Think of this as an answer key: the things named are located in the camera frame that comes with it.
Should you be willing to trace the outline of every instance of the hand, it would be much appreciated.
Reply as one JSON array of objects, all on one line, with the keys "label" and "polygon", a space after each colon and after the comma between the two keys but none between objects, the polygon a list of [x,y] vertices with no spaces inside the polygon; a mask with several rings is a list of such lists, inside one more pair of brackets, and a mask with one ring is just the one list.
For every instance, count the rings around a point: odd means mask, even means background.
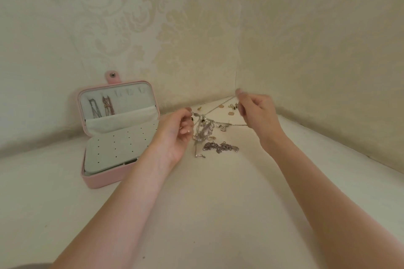
[{"label": "hand", "polygon": [[235,91],[239,100],[238,110],[246,124],[252,128],[260,139],[261,146],[268,152],[268,143],[286,137],[283,132],[272,98],[268,95],[256,95]]},{"label": "hand", "polygon": [[159,154],[168,159],[170,170],[183,157],[194,133],[191,108],[184,108],[174,113],[163,115],[151,142]]}]

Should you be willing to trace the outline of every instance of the woman's right hand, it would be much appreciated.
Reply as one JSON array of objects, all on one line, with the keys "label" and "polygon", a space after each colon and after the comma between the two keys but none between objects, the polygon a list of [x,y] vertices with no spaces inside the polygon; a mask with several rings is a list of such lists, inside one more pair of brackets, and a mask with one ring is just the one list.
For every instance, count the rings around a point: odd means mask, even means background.
[{"label": "woman's right hand", "polygon": [[238,110],[241,116],[255,131],[265,151],[269,152],[271,144],[286,138],[270,96],[249,94],[241,89],[237,89],[235,94],[239,100]]}]

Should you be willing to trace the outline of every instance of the pink jewelry box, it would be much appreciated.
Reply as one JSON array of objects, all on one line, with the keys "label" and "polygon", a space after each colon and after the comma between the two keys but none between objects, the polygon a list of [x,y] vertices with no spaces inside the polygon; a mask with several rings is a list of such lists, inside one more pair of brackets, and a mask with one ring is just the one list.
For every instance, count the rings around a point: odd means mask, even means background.
[{"label": "pink jewelry box", "polygon": [[[81,166],[81,177],[89,188],[112,184],[122,180],[129,173],[137,155],[140,155],[151,141],[160,116],[150,83],[143,80],[122,83],[116,71],[107,71],[105,79],[107,85],[85,88],[77,96],[83,130],[92,137],[87,142]],[[116,144],[112,141],[112,136],[119,139]],[[122,148],[120,155],[114,156],[113,151],[117,149],[112,145],[120,145],[123,142],[125,149]],[[97,143],[101,143],[101,150],[95,151],[99,153],[94,152],[94,149],[100,147]],[[108,158],[99,159],[105,155],[108,155]],[[126,161],[120,162],[119,159],[124,159],[123,157],[126,157]],[[103,164],[111,166],[105,165],[104,169],[99,167],[100,171],[88,172],[88,166],[94,169]]]}]

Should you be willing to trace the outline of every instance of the woman's left hand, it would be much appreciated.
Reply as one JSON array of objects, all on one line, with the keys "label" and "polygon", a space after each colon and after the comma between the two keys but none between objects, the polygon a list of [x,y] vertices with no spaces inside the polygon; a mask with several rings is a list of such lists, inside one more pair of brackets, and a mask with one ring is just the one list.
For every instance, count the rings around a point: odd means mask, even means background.
[{"label": "woman's left hand", "polygon": [[151,147],[168,159],[170,170],[183,157],[194,133],[191,108],[183,108],[160,118]]}]

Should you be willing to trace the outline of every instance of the jewelry box lid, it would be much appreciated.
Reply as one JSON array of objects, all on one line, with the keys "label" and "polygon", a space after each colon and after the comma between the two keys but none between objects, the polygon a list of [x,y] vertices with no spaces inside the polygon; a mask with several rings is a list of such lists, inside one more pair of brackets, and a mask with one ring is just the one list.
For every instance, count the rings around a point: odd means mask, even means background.
[{"label": "jewelry box lid", "polygon": [[88,136],[129,128],[160,116],[153,87],[147,81],[121,82],[105,73],[107,85],[80,91],[77,97],[83,130]]}]

